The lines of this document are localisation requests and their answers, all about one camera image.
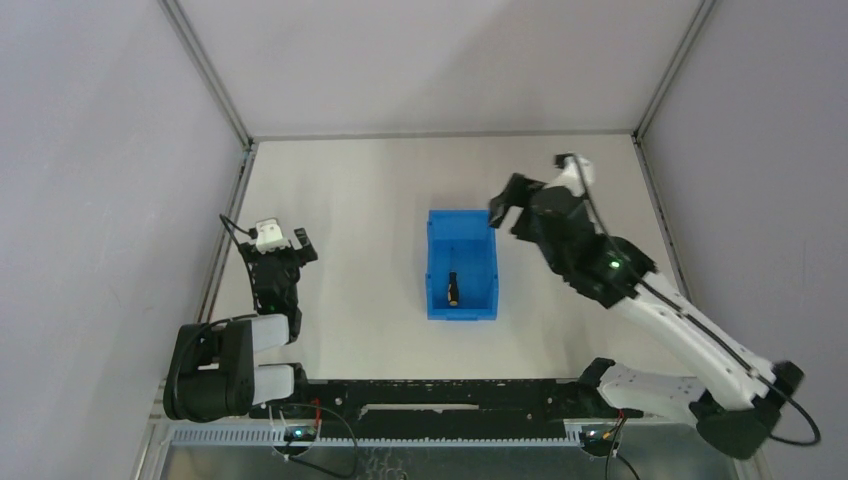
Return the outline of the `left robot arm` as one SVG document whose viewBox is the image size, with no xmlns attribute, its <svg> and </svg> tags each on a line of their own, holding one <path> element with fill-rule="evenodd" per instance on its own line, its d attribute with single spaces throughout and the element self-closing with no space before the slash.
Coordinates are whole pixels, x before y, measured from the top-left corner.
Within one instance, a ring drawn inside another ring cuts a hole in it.
<svg viewBox="0 0 848 480">
<path fill-rule="evenodd" d="M 294 247 L 271 220 L 254 242 L 239 244 L 254 311 L 178 331 L 163 407 L 171 420 L 208 423 L 244 416 L 260 404 L 291 397 L 304 376 L 297 363 L 260 364 L 259 353 L 295 342 L 301 331 L 297 285 L 317 252 L 302 228 Z"/>
</svg>

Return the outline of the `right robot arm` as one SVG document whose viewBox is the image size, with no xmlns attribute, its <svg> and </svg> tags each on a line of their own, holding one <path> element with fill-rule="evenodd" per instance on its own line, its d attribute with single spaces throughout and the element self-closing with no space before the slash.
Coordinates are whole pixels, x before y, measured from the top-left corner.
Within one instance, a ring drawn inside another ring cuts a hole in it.
<svg viewBox="0 0 848 480">
<path fill-rule="evenodd" d="M 750 459 L 768 440 L 804 378 L 793 362 L 771 362 L 733 340 L 681 296 L 655 262 L 591 219 L 584 187 L 510 177 L 488 207 L 498 228 L 509 209 L 511 229 L 535 244 L 551 270 L 581 296 L 631 321 L 689 371 L 675 377 L 643 372 L 598 357 L 579 382 L 594 402 L 627 413 L 660 416 L 693 427 L 717 451 Z"/>
</svg>

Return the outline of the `black yellow handled screwdriver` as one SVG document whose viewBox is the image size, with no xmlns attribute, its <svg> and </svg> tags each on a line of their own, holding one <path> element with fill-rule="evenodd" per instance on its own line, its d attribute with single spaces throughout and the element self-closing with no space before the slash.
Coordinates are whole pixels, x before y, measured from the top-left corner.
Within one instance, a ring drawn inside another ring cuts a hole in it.
<svg viewBox="0 0 848 480">
<path fill-rule="evenodd" d="M 455 265 L 455 248 L 451 247 L 449 251 L 449 269 L 448 269 L 448 290 L 447 290 L 448 305 L 457 307 L 460 299 L 460 290 L 458 284 L 458 273 Z"/>
</svg>

